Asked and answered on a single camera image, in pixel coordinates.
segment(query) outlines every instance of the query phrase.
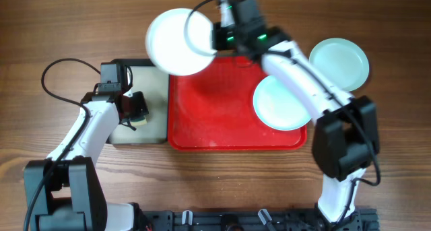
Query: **table top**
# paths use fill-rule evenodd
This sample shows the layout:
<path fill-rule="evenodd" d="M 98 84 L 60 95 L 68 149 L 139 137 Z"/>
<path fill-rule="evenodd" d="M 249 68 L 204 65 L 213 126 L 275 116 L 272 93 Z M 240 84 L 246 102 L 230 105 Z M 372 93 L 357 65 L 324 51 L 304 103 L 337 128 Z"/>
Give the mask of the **table top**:
<path fill-rule="evenodd" d="M 163 11 L 203 0 L 0 0 L 0 230 L 22 228 L 23 169 L 56 148 L 79 110 L 45 94 L 43 69 L 75 57 L 99 67 L 145 58 L 144 37 Z M 370 80 L 354 94 L 378 107 L 379 187 L 360 185 L 356 204 L 377 208 L 382 230 L 431 226 L 431 4 L 429 0 L 258 0 L 268 25 L 307 55 L 326 38 L 359 45 Z M 201 10 L 212 21 L 214 5 Z M 79 100 L 98 75 L 62 63 L 46 86 Z M 106 200 L 146 210 L 258 210 L 313 207 L 322 173 L 309 140 L 295 152 L 181 153 L 164 145 L 106 145 L 96 165 Z M 366 174 L 374 178 L 373 169 Z"/>

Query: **red tray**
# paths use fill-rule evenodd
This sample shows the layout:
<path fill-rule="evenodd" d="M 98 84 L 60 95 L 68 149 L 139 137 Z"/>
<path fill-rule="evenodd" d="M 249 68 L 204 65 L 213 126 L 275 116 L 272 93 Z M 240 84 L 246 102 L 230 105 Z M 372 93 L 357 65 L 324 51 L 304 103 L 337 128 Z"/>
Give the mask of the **red tray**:
<path fill-rule="evenodd" d="M 306 126 L 278 131 L 262 123 L 253 94 L 266 77 L 246 59 L 218 58 L 189 76 L 170 76 L 168 141 L 185 151 L 294 150 Z"/>

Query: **wooden surface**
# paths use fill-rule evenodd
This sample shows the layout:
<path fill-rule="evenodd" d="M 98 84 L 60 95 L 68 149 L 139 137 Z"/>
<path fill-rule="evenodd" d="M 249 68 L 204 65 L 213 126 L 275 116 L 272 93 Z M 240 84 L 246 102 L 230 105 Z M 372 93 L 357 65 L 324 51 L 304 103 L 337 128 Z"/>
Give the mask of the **wooden surface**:
<path fill-rule="evenodd" d="M 163 11 L 202 0 L 0 0 L 0 230 L 22 228 L 23 169 L 64 138 L 78 109 L 46 95 L 40 75 L 75 57 L 99 67 L 147 57 L 144 35 Z M 269 25 L 289 32 L 308 54 L 332 37 L 357 43 L 370 81 L 354 92 L 378 106 L 383 181 L 360 186 L 356 203 L 377 208 L 382 230 L 431 229 L 430 0 L 259 0 Z M 202 12 L 218 20 L 207 5 Z M 79 100 L 98 75 L 62 63 L 52 91 Z M 97 172 L 107 201 L 146 210 L 312 207 L 322 174 L 310 140 L 295 152 L 180 153 L 169 145 L 106 145 Z M 368 178 L 373 178 L 372 169 Z"/>

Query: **robotic arm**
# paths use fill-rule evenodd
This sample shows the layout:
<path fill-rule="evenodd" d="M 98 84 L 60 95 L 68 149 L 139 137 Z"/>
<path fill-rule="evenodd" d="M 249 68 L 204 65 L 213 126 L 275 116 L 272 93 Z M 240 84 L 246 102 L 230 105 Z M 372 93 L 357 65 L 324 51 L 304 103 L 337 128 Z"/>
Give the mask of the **robotic arm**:
<path fill-rule="evenodd" d="M 377 166 L 379 144 L 374 104 L 366 96 L 356 99 L 340 90 L 308 62 L 287 34 L 276 27 L 267 28 L 255 0 L 218 1 L 222 19 L 213 27 L 213 48 L 233 49 L 259 62 L 263 71 L 276 76 L 311 115 L 315 125 L 312 154 L 324 173 L 317 203 L 319 217 L 325 222 L 321 227 L 338 229 L 355 211 L 356 182 L 363 180 L 361 176 L 372 162 Z M 37 196 L 30 210 L 32 230 L 152 229 L 137 204 L 106 203 L 94 168 L 106 139 L 117 125 L 148 113 L 141 92 L 128 97 L 130 87 L 124 63 L 102 64 L 98 91 L 88 92 L 81 100 L 91 114 L 88 124 Z M 52 160 L 61 157 L 85 115 L 81 109 L 66 138 L 47 159 L 31 161 L 26 166 L 24 182 L 29 204 L 53 165 Z M 71 197 L 54 199 L 51 192 L 62 187 L 71 188 Z M 272 219 L 266 210 L 259 212 L 259 217 L 271 231 L 275 230 L 269 225 Z M 190 230 L 193 214 L 185 211 L 181 218 Z"/>

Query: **white plate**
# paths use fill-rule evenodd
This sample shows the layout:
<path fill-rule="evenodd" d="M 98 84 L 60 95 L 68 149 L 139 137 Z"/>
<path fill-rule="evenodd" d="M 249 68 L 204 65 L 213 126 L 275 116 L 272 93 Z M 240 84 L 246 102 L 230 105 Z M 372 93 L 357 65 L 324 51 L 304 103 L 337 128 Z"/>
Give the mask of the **white plate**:
<path fill-rule="evenodd" d="M 272 75 L 256 87 L 253 106 L 259 119 L 277 130 L 295 130 L 311 120 L 297 97 Z"/>
<path fill-rule="evenodd" d="M 191 9 L 171 9 L 159 15 L 149 26 L 145 47 L 154 65 L 172 75 L 190 75 L 205 69 L 214 59 L 211 48 L 213 24 L 196 11 L 189 21 L 190 41 L 200 51 L 214 56 L 203 56 L 186 44 L 184 26 Z"/>
<path fill-rule="evenodd" d="M 318 43 L 311 51 L 310 62 L 345 91 L 358 89 L 370 73 L 364 51 L 353 42 L 341 38 Z"/>

